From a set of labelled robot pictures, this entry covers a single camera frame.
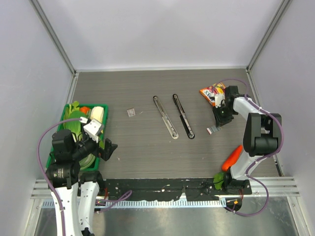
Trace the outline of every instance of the white wall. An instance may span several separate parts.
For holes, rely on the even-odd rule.
[[[246,66],[281,0],[39,0],[76,69]]]
[[[252,75],[266,109],[283,117],[281,162],[315,219],[315,1],[295,0]]]
[[[37,139],[57,122],[71,74],[27,0],[0,7],[0,229],[22,235],[36,178]],[[51,137],[42,145],[43,162]]]

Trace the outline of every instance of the gray table surface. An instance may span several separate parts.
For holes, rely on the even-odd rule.
[[[265,198],[246,198],[241,212],[258,211]],[[286,197],[271,197],[255,217],[216,208],[110,209],[94,214],[96,236],[298,236]],[[56,236],[55,209],[40,212],[35,236]]]
[[[209,135],[215,125],[209,102],[199,93],[222,79],[239,78],[248,82],[244,69],[120,71],[80,73],[73,100],[109,106],[105,137],[118,144],[99,170],[104,178],[213,177],[233,150],[243,142],[246,121],[241,116]],[[239,92],[246,87],[236,81]],[[195,133],[190,140],[179,118],[172,95],[179,96]],[[160,98],[179,138],[171,138],[153,102]],[[128,117],[134,108],[136,115]],[[253,172],[256,177],[278,176],[272,158]]]

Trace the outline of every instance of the orange carrot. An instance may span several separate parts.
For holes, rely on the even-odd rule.
[[[222,165],[221,169],[223,171],[227,171],[228,168],[230,168],[231,166],[233,166],[238,158],[240,157],[241,155],[241,152],[242,152],[242,149],[243,149],[243,146],[242,145],[239,145],[233,152],[232,154],[228,157],[228,159],[224,162],[224,164]]]
[[[80,108],[80,111],[83,112],[84,114],[87,114],[89,110],[90,109],[88,107],[81,107]]]

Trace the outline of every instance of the snack bag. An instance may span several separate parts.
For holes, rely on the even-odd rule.
[[[224,95],[224,89],[225,85],[223,83],[218,83],[216,88],[213,89],[214,85],[211,85],[210,87],[203,88],[199,92],[204,96],[214,107],[215,104],[215,94],[222,93]]]

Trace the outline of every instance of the green basket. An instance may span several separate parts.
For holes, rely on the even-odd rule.
[[[65,109],[69,107],[69,104],[66,104],[64,106],[64,109],[63,109],[63,114],[61,115],[61,120],[63,120],[63,116],[64,116],[64,113],[65,113]],[[105,104],[80,104],[79,107],[88,107],[90,109],[92,109],[93,107],[102,107],[104,108],[104,116],[103,116],[103,124],[104,124],[104,129],[103,129],[103,133],[100,135],[100,139],[103,140],[104,138],[104,134],[105,134],[105,127],[106,127],[106,121],[107,121],[107,114],[108,114],[108,106],[105,105]],[[63,127],[63,124],[59,125],[58,126],[58,129],[57,131],[59,130],[62,130],[64,129]],[[50,166],[50,164],[52,163],[52,158],[49,156],[48,157],[48,160],[47,160],[47,163],[46,163],[46,168],[48,168]],[[98,170],[98,167],[99,167],[99,157],[96,157],[95,158],[95,161],[90,165],[90,167],[86,168],[85,170],[83,171],[97,171]]]

